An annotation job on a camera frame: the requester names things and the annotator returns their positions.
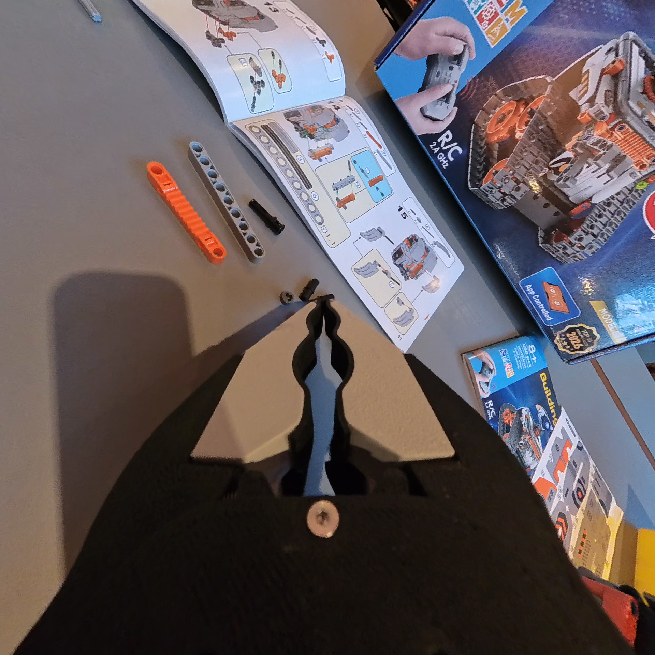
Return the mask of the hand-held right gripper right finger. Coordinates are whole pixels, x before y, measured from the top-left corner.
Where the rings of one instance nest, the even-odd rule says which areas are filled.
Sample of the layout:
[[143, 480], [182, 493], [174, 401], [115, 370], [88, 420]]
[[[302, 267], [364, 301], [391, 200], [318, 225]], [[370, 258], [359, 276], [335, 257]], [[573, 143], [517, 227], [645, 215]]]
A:
[[364, 495], [366, 474], [352, 462], [366, 452], [374, 462], [449, 459], [454, 448], [402, 352], [334, 300], [325, 300], [331, 363], [341, 382], [327, 477], [337, 495]]

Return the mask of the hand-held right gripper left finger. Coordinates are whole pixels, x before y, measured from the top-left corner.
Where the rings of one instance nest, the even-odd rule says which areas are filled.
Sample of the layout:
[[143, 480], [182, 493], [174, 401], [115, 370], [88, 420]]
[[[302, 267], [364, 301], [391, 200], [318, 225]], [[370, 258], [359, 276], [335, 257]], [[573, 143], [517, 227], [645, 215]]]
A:
[[322, 324], [323, 299], [317, 299], [245, 351], [193, 459], [251, 464], [286, 454], [282, 493], [303, 493], [314, 436], [305, 380], [316, 366]]

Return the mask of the long black pin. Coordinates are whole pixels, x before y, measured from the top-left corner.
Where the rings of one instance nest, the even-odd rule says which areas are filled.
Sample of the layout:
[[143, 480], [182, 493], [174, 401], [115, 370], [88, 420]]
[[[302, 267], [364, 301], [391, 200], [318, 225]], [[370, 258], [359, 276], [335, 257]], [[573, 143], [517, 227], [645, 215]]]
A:
[[285, 225], [282, 224], [277, 217], [266, 210], [257, 200], [250, 200], [248, 206], [273, 234], [278, 236], [283, 232]]

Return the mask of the blue cover booklet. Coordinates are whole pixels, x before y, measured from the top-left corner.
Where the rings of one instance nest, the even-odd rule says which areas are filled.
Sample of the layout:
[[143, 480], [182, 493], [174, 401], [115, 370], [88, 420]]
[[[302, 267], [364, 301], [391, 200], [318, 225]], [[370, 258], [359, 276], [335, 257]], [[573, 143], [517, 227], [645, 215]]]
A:
[[540, 343], [505, 340], [463, 361], [487, 422], [541, 495], [569, 558], [608, 580], [623, 511], [556, 398]]

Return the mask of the blue toy robot box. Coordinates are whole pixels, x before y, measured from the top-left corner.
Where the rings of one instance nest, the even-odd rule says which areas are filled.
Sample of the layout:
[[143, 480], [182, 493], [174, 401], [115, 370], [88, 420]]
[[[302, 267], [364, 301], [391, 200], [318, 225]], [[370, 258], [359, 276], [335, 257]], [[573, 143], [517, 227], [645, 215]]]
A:
[[422, 1], [375, 62], [563, 361], [654, 340], [654, 2]]

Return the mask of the orange toothed beam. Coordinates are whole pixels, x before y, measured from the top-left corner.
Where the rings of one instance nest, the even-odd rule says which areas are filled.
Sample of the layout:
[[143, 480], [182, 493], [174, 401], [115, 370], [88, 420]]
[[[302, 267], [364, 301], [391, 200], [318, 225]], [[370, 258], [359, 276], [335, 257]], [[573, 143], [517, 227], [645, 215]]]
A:
[[203, 255], [212, 264], [222, 264], [227, 254], [225, 247], [194, 210], [168, 170], [159, 162], [151, 161], [147, 164], [147, 175], [156, 192]]

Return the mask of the grey holed beam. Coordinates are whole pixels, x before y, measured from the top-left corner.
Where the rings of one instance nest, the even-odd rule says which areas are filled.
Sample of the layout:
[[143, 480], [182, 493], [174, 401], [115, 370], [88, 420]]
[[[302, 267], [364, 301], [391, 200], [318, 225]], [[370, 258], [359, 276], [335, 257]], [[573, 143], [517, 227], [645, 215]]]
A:
[[265, 250], [253, 232], [250, 220], [234, 200], [232, 192], [218, 173], [204, 146], [199, 142], [190, 142], [188, 158], [246, 256], [252, 263], [262, 260]]

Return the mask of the yellow plastic bin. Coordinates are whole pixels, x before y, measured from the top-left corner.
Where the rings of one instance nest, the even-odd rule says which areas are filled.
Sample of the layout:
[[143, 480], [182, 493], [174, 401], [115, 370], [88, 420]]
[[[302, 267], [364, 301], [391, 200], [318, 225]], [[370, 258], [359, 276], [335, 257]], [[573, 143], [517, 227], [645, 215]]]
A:
[[654, 529], [637, 530], [634, 585], [644, 596], [654, 597]]

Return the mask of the open instruction booklet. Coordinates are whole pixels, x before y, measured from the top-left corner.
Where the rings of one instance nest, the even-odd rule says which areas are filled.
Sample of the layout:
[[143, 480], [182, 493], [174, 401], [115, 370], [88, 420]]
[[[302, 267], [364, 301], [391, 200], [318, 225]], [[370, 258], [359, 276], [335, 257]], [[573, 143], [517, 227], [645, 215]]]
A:
[[290, 1], [136, 1], [192, 58], [267, 169], [403, 352], [463, 272], [365, 110], [339, 53]]

